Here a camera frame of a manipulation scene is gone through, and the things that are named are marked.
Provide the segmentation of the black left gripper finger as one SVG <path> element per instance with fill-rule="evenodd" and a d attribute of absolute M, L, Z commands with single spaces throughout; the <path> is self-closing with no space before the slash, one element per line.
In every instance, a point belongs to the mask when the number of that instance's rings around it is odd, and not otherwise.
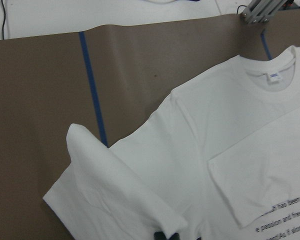
<path fill-rule="evenodd" d="M 180 240 L 180 235 L 178 233 L 174 233 L 172 236 L 167 237 L 164 232 L 155 232 L 153 234 L 154 240 Z"/>

